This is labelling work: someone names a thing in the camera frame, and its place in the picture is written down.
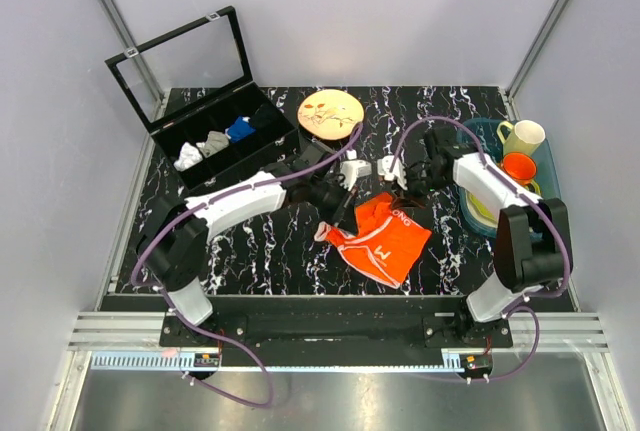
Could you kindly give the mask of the orange underwear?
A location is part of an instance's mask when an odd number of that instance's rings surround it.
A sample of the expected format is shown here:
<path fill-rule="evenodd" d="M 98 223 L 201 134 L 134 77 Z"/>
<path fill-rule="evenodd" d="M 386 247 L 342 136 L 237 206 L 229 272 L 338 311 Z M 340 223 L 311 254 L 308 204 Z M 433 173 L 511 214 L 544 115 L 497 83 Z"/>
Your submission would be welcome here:
<path fill-rule="evenodd" d="M 392 207 L 393 197 L 381 193 L 355 210 L 353 235 L 325 222 L 316 242 L 328 242 L 351 268 L 380 284 L 397 289 L 406 280 L 432 235 L 404 211 Z"/>

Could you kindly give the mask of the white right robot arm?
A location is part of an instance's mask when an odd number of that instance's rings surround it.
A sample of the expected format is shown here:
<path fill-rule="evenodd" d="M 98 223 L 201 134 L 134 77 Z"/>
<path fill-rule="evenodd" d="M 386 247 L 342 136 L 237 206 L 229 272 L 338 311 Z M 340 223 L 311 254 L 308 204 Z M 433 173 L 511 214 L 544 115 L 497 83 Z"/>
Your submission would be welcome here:
<path fill-rule="evenodd" d="M 480 199 L 497 219 L 493 273 L 467 295 L 454 322 L 454 335 L 476 347 L 490 334 L 489 322 L 505 317 L 530 297 L 564 294 L 573 269 L 568 209 L 559 198 L 543 199 L 518 184 L 488 155 L 466 126 L 432 127 L 424 135 L 427 159 L 406 166 L 400 152 L 413 123 L 401 135 L 379 173 L 401 196 L 419 201 L 429 192 L 456 185 Z"/>

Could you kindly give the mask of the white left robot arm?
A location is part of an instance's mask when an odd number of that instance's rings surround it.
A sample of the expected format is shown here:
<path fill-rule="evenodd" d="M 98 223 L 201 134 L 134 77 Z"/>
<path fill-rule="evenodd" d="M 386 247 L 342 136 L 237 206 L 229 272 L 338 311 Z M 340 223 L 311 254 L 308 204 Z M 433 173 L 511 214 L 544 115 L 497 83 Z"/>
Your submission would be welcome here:
<path fill-rule="evenodd" d="M 273 162 L 254 176 L 223 190 L 184 200 L 160 197 L 136 248 L 154 286 L 185 319 L 181 335 L 196 347 L 215 337 L 213 305 L 199 282 L 207 246 L 227 229 L 291 204 L 308 203 L 321 221 L 347 233 L 357 231 L 354 199 L 357 180 L 370 165 L 353 150 L 346 159 L 313 143 L 298 155 Z"/>

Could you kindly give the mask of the black rolled underwear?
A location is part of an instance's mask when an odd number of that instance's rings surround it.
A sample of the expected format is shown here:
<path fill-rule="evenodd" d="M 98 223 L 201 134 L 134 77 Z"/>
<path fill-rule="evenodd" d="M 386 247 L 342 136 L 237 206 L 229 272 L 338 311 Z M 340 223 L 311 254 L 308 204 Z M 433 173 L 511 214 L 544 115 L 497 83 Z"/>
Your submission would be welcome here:
<path fill-rule="evenodd" d="M 279 116 L 280 111 L 276 107 L 263 103 L 249 118 L 248 123 L 253 129 L 261 130 L 276 121 Z"/>

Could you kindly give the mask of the blue rolled underwear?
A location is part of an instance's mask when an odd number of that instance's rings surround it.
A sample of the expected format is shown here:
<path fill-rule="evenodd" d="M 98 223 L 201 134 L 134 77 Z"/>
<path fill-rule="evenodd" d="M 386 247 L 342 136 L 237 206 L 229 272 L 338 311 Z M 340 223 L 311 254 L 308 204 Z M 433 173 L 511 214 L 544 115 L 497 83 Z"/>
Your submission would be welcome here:
<path fill-rule="evenodd" d="M 236 143 L 252 135 L 255 129 L 250 124 L 249 117 L 238 117 L 234 123 L 225 130 L 225 135 L 230 143 Z"/>

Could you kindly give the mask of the grey rolled underwear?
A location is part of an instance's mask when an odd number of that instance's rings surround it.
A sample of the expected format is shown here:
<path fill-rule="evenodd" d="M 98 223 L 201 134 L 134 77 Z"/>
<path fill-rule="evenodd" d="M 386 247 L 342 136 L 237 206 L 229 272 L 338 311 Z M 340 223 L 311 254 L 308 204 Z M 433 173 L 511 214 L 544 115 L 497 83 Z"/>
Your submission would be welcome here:
<path fill-rule="evenodd" d="M 200 153 L 208 158 L 222 151 L 230 144 L 229 137 L 219 131 L 210 131 L 207 134 L 207 138 L 203 142 L 197 142 L 196 147 L 200 151 Z"/>

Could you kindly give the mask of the white rolled underwear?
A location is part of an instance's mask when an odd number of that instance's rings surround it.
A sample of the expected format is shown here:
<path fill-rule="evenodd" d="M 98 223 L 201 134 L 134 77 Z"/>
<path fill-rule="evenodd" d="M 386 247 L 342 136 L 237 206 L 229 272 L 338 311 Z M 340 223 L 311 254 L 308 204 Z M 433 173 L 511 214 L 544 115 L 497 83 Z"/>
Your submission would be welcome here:
<path fill-rule="evenodd" d="M 183 172 L 199 164 L 202 160 L 203 155 L 199 149 L 189 142 L 185 142 L 182 145 L 178 159 L 174 162 L 173 166 L 177 171 Z"/>

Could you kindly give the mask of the yellow-green dotted plate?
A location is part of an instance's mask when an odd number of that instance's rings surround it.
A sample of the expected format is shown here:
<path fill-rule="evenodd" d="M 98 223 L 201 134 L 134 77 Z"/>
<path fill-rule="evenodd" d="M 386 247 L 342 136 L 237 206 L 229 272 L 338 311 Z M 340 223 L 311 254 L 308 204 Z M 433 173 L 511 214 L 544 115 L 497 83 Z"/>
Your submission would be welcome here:
<path fill-rule="evenodd" d="M 495 238 L 498 220 L 477 197 L 461 186 L 457 187 L 460 197 L 460 210 L 469 226 L 477 234 Z"/>

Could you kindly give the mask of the round wooden patterned plate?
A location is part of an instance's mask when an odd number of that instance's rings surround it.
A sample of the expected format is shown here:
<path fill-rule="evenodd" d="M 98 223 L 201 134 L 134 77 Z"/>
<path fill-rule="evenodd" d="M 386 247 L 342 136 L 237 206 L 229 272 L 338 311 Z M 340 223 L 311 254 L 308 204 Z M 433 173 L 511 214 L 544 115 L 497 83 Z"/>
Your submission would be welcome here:
<path fill-rule="evenodd" d="M 351 94 L 338 89 L 317 91 L 306 97 L 297 111 L 299 125 L 311 135 L 337 141 L 351 135 L 364 120 L 364 107 Z"/>

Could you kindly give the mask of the orange mug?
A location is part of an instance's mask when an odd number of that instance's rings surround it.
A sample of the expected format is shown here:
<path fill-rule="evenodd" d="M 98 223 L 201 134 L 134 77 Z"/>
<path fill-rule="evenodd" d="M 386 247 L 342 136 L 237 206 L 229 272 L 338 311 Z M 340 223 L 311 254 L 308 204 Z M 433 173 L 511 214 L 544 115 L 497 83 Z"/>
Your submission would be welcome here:
<path fill-rule="evenodd" d="M 535 161 L 530 156 L 520 152 L 506 154 L 499 167 L 522 186 L 531 183 L 537 174 Z"/>

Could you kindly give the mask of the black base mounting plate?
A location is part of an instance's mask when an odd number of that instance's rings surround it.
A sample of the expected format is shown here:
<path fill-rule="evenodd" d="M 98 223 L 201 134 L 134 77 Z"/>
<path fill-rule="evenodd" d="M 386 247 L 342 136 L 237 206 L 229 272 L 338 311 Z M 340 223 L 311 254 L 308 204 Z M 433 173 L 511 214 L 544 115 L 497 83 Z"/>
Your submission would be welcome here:
<path fill-rule="evenodd" d="M 475 323 L 462 297 L 215 297 L 201 328 L 249 346 L 392 342 L 426 348 L 513 346 L 505 319 Z"/>

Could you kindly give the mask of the cream yellow-handled mug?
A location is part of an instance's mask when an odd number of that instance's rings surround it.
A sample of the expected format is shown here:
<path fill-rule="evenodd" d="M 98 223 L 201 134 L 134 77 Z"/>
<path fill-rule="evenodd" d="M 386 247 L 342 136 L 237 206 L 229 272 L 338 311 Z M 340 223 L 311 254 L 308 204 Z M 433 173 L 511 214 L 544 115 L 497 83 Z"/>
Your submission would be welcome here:
<path fill-rule="evenodd" d="M 501 122 L 496 129 L 502 144 L 503 155 L 521 153 L 532 157 L 539 146 L 546 140 L 544 128 L 531 120 L 521 120 L 515 123 Z"/>

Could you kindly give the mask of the right aluminium frame post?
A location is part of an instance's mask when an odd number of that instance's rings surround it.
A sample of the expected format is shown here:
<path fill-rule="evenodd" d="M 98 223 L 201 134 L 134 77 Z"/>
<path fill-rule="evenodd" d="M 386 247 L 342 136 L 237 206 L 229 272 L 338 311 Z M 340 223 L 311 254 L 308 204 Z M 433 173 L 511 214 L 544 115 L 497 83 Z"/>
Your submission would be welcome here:
<path fill-rule="evenodd" d="M 523 61 L 518 67 L 509 86 L 505 89 L 505 95 L 510 101 L 514 101 L 516 95 L 524 85 L 530 72 L 545 49 L 554 30 L 561 18 L 569 8 L 572 0 L 554 0 L 546 14 L 539 30 L 537 31 Z"/>

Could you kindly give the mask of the aluminium frame post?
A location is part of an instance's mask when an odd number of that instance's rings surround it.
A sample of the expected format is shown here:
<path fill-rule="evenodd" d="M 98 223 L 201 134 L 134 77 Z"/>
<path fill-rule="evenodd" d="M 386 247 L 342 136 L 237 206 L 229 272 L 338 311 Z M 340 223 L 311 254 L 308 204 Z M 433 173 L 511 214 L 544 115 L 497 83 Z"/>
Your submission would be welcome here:
<path fill-rule="evenodd" d="M 537 31 L 523 61 L 518 67 L 509 86 L 505 89 L 505 95 L 510 101 L 514 101 L 516 95 L 524 85 L 530 72 L 545 49 L 554 30 L 561 18 L 569 8 L 572 0 L 554 0 L 546 14 L 539 30 Z"/>
<path fill-rule="evenodd" d="M 97 0 L 103 11 L 105 12 L 109 23 L 115 31 L 120 43 L 125 50 L 129 48 L 136 48 L 136 42 L 131 33 L 126 20 L 118 6 L 116 0 Z M 147 62 L 140 56 L 133 57 L 133 64 L 135 65 L 138 74 L 144 82 L 147 91 L 154 99 L 159 99 L 162 96 L 161 88 L 151 72 Z"/>

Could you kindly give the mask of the left aluminium frame post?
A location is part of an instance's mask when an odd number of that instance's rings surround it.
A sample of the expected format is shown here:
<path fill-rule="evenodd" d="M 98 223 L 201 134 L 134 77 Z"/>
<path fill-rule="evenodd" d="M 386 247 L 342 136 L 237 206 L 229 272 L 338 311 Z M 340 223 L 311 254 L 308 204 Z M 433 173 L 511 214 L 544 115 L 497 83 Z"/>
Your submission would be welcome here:
<path fill-rule="evenodd" d="M 125 50 L 129 48 L 136 48 L 136 42 L 131 33 L 126 20 L 118 6 L 116 0 L 97 0 L 103 11 L 105 12 L 109 23 L 115 31 L 120 43 Z M 159 99 L 162 96 L 161 88 L 151 72 L 147 62 L 140 56 L 133 57 L 133 64 L 135 65 L 138 74 L 144 82 L 147 91 L 154 99 Z"/>

